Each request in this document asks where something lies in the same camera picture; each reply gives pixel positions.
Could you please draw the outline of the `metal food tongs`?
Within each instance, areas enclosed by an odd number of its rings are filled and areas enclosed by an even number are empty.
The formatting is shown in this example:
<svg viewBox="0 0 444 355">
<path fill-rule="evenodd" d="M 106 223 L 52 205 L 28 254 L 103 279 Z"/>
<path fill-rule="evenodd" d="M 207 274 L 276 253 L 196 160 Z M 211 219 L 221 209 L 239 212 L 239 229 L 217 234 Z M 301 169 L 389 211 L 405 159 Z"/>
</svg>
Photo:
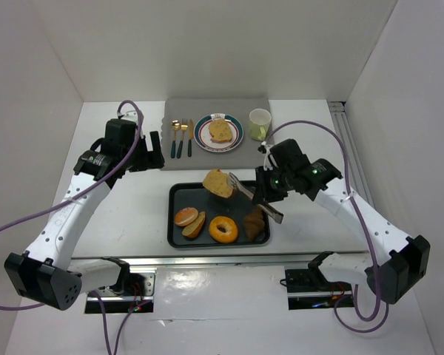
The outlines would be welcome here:
<svg viewBox="0 0 444 355">
<path fill-rule="evenodd" d="M 237 191 L 241 192 L 243 195 L 245 195 L 252 204 L 259 207 L 263 212 L 265 212 L 270 218 L 272 218 L 277 224 L 281 224 L 283 222 L 284 214 L 279 212 L 277 209 L 269 205 L 267 202 L 256 202 L 255 201 L 255 193 L 251 192 L 248 188 L 246 188 L 241 181 L 233 174 L 228 174 L 228 181 L 229 185 L 236 189 Z"/>
</svg>

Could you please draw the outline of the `large seeded bread slice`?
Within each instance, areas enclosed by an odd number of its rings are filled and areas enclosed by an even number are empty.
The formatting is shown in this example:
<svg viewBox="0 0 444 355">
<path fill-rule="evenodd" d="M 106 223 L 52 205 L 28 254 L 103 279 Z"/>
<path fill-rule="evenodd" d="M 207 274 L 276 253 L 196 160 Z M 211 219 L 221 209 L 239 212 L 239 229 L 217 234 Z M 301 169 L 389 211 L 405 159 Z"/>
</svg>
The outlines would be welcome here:
<svg viewBox="0 0 444 355">
<path fill-rule="evenodd" d="M 209 124 L 209 134 L 211 141 L 216 143 L 226 143 L 232 140 L 230 125 L 222 118 L 215 119 Z"/>
</svg>

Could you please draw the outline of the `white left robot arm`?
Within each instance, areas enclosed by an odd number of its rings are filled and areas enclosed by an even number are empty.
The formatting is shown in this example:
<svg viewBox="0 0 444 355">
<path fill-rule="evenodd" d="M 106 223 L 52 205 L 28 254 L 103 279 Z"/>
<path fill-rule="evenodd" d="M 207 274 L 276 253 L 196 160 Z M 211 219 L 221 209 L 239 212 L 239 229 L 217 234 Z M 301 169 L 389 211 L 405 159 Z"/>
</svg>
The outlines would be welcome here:
<svg viewBox="0 0 444 355">
<path fill-rule="evenodd" d="M 98 139 L 77 160 L 64 206 L 53 213 L 39 236 L 22 254 L 10 254 L 4 268 L 17 293 L 30 300 L 67 310 L 80 294 L 109 288 L 123 294 L 135 275 L 116 257 L 77 265 L 75 247 L 100 203 L 126 172 L 161 169 L 164 157 L 160 135 L 149 134 L 152 149 L 138 123 L 113 118 Z"/>
</svg>

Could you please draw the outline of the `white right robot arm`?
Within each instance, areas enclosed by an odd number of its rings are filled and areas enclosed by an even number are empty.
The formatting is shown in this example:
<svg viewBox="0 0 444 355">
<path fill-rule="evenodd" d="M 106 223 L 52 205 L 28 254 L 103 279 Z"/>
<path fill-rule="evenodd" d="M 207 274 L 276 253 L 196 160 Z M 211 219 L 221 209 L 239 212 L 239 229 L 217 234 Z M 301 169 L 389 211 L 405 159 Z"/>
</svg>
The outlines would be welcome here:
<svg viewBox="0 0 444 355">
<path fill-rule="evenodd" d="M 393 305 L 426 274 L 431 244 L 411 237 L 387 221 L 354 192 L 346 176 L 320 158 L 311 162 L 293 139 L 259 148 L 265 161 L 255 170 L 254 202 L 270 205 L 290 192 L 305 195 L 334 215 L 369 254 L 347 257 L 325 251 L 313 259 L 313 268 L 325 280 L 367 285 L 383 302 Z"/>
</svg>

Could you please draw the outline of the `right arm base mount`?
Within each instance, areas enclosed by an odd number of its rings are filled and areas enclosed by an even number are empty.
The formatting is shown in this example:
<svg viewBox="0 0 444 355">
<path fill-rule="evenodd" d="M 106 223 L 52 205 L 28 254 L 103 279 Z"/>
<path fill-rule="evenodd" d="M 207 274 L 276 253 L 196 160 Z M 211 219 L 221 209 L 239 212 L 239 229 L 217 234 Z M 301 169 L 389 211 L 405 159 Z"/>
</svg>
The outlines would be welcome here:
<svg viewBox="0 0 444 355">
<path fill-rule="evenodd" d="M 329 283 L 305 269 L 286 269 L 280 284 L 286 288 L 288 308 L 293 310 L 353 308 L 352 288 L 347 283 Z"/>
</svg>

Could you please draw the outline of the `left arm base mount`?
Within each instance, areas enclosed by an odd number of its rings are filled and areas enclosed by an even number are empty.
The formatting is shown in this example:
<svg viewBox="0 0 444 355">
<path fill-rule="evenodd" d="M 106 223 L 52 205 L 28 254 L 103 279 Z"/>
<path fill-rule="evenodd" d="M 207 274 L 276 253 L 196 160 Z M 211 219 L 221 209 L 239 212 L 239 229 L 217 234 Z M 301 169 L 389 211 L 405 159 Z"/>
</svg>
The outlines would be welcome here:
<svg viewBox="0 0 444 355">
<path fill-rule="evenodd" d="M 130 275 L 122 293 L 115 293 L 110 287 L 100 287 L 96 294 L 101 298 L 107 314 L 125 314 L 130 310 L 137 314 L 152 313 L 155 279 L 155 271 L 144 270 Z"/>
</svg>

